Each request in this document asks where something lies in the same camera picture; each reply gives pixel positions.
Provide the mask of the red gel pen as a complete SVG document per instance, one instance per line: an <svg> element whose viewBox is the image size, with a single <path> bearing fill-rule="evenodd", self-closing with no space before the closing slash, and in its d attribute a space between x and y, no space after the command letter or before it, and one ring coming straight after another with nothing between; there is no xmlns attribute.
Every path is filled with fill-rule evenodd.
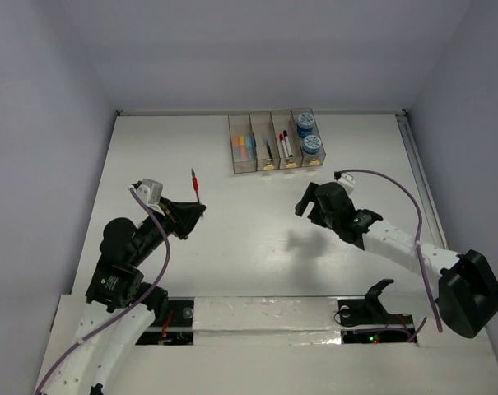
<svg viewBox="0 0 498 395"><path fill-rule="evenodd" d="M201 198L200 198L200 192L199 192L199 184L198 184L198 178L195 173L194 168L191 168L191 177L192 177L192 183L193 183L193 191L196 196L196 201L197 203L201 204Z"/></svg>

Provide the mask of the blue tape roll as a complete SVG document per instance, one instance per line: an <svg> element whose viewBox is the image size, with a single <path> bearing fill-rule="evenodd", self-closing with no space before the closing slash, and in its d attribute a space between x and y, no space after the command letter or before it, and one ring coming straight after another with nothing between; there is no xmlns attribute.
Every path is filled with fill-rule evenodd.
<svg viewBox="0 0 498 395"><path fill-rule="evenodd" d="M302 150L307 155L318 155L322 149L322 141L314 134L307 135L302 140Z"/></svg>
<svg viewBox="0 0 498 395"><path fill-rule="evenodd" d="M296 131L299 138L309 136L314 129L315 118L312 113L304 112L298 115L296 119Z"/></svg>

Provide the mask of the red capped white marker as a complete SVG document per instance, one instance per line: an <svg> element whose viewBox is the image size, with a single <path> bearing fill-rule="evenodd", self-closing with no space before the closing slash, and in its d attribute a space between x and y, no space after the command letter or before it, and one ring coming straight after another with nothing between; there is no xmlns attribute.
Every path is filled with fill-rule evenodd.
<svg viewBox="0 0 498 395"><path fill-rule="evenodd" d="M284 136L281 133L279 134L279 142L281 144L281 148L282 148L282 152L283 152L283 157L288 158L289 154L288 154L288 150L286 148L285 138L284 138Z"/></svg>

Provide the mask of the black capped white marker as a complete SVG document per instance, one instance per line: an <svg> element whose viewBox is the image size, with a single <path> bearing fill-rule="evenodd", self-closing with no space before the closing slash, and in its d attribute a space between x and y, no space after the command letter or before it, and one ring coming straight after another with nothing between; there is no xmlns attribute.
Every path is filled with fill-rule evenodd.
<svg viewBox="0 0 498 395"><path fill-rule="evenodd" d="M286 148L288 150L289 157L292 157L293 156L293 152L292 152L292 149L291 149L291 144L290 144L290 140L289 140L289 137L288 137L287 130L283 130L282 135L285 138Z"/></svg>

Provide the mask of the blue gel pen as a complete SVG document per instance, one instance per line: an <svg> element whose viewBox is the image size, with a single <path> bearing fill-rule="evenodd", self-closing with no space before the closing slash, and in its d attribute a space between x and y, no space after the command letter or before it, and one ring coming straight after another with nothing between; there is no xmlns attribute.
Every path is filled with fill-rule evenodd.
<svg viewBox="0 0 498 395"><path fill-rule="evenodd" d="M269 140L265 139L264 142L265 142L265 147L266 147L266 150L268 153L268 158L269 158L269 160L273 160L273 153L272 153L272 148L270 146Z"/></svg>

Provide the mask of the blue highlighter pen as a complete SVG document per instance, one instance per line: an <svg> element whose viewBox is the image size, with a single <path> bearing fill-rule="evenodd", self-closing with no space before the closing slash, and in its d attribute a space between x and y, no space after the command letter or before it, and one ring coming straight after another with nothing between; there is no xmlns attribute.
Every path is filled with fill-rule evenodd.
<svg viewBox="0 0 498 395"><path fill-rule="evenodd" d="M245 150L247 153L248 160L254 161L255 160L254 137L253 136L245 136L244 141L245 141Z"/></svg>

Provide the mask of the orange highlighter pen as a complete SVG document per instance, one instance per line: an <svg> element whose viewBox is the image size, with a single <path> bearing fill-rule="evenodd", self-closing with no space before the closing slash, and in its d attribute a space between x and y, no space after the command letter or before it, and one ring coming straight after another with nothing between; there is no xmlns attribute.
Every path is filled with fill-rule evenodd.
<svg viewBox="0 0 498 395"><path fill-rule="evenodd" d="M231 137L231 145L232 145L233 161L240 162L241 161L240 140L238 136Z"/></svg>

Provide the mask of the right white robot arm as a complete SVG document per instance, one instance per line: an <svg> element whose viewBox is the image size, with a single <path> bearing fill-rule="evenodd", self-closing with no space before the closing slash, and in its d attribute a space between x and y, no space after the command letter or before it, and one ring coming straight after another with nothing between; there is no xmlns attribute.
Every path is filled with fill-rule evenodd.
<svg viewBox="0 0 498 395"><path fill-rule="evenodd" d="M474 338L498 313L498 281L486 257L423 243L380 214L355 208L339 182L311 183L295 206L297 216L333 231L341 241L420 275L438 326Z"/></svg>

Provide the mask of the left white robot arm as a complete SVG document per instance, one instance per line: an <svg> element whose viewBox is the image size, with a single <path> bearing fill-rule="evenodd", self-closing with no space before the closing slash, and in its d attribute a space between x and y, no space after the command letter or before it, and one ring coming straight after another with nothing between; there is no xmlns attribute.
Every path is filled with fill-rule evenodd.
<svg viewBox="0 0 498 395"><path fill-rule="evenodd" d="M103 230L100 258L70 347L36 387L38 394L108 394L139 337L170 317L159 280L145 282L139 266L169 236L187 239L206 208L164 197L139 199L147 218L115 218Z"/></svg>

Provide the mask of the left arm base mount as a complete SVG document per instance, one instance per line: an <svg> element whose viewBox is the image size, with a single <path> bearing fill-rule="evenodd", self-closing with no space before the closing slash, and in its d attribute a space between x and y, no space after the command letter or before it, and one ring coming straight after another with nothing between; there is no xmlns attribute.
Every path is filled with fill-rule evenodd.
<svg viewBox="0 0 498 395"><path fill-rule="evenodd" d="M165 315L138 338L137 346L191 346L193 344L194 298L173 298Z"/></svg>

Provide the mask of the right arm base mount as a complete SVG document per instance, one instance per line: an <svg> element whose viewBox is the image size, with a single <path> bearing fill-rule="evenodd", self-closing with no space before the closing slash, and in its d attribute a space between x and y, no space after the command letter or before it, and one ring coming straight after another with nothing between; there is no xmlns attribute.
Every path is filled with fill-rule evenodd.
<svg viewBox="0 0 498 395"><path fill-rule="evenodd" d="M393 279L383 279L361 297L338 300L333 321L342 328L344 344L417 342L412 316L391 314L379 300L383 290L393 283Z"/></svg>

